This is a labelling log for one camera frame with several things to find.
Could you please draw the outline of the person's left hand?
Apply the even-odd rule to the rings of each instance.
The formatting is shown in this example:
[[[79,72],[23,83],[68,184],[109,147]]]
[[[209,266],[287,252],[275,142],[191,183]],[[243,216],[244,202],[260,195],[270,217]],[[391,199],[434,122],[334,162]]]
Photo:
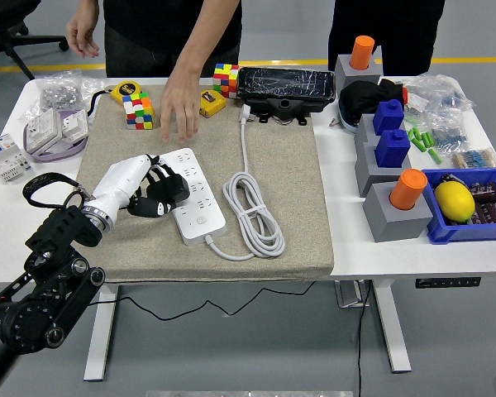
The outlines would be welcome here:
[[[185,142],[198,133],[200,120],[200,86],[198,79],[179,79],[171,75],[160,101],[160,130],[163,142],[169,142],[171,119],[178,141]]]

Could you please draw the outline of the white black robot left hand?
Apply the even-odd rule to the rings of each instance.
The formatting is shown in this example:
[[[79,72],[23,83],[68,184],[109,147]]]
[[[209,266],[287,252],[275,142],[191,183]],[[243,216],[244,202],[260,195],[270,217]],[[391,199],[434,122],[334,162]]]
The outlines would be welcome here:
[[[139,155],[109,167],[92,199],[85,203],[83,214],[102,232],[109,231],[117,221],[118,211],[126,208],[134,216],[159,218],[176,208],[173,199],[142,197],[137,193],[141,182],[152,170],[165,164],[158,156]]]

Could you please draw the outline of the person's right hand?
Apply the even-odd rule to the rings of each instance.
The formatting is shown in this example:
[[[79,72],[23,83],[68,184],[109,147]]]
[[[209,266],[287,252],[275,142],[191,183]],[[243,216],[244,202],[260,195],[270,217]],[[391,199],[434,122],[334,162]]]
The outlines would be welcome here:
[[[67,26],[67,41],[70,49],[81,58],[95,58],[99,56],[99,46],[93,39],[93,32],[97,25],[97,18],[74,14]]]

